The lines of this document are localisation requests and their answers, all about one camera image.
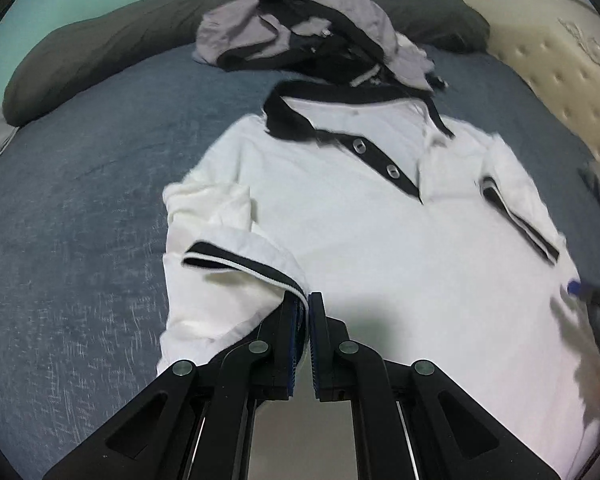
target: bed sheet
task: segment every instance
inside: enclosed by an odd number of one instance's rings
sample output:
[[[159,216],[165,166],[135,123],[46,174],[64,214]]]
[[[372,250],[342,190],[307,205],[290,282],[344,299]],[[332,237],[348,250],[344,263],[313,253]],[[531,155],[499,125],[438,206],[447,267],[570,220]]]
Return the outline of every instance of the bed sheet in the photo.
[[[155,377],[168,311],[162,188],[291,77],[222,73],[191,52],[82,92],[22,128],[0,158],[0,447],[24,480]],[[600,282],[600,208],[576,171],[588,149],[507,66],[428,52],[450,85],[440,113],[502,135],[581,273]]]

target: gray and black garment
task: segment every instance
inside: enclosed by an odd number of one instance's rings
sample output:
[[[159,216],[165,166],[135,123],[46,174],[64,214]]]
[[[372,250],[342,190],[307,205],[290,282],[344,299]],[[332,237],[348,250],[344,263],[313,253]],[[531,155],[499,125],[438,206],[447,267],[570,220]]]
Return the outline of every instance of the gray and black garment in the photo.
[[[196,60],[224,70],[288,69],[357,86],[373,77],[431,90],[433,63],[371,0],[234,0],[203,17]]]

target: beige headboard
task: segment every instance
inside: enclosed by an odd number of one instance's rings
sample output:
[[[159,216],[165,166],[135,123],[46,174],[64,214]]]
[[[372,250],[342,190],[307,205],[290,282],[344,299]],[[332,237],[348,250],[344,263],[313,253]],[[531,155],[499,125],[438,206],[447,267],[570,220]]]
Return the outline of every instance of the beige headboard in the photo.
[[[538,12],[537,0],[528,5],[517,0],[515,6],[497,0],[464,1],[491,25],[488,52],[520,74],[600,160],[600,65],[592,52],[600,46],[575,22],[561,17],[563,12]]]

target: blue tip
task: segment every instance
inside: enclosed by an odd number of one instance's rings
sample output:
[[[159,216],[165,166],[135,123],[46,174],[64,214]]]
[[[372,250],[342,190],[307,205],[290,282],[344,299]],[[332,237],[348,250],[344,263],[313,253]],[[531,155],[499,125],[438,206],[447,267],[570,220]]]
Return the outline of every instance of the blue tip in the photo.
[[[572,296],[577,296],[580,293],[581,285],[576,280],[571,280],[567,285],[567,292]]]

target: tufted headboard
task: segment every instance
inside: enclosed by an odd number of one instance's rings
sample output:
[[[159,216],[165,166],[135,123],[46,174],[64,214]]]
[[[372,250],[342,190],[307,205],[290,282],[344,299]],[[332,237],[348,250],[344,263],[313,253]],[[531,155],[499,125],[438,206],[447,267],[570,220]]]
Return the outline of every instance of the tufted headboard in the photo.
[[[572,0],[464,0],[491,25],[488,52],[512,67],[600,160],[600,18]]]

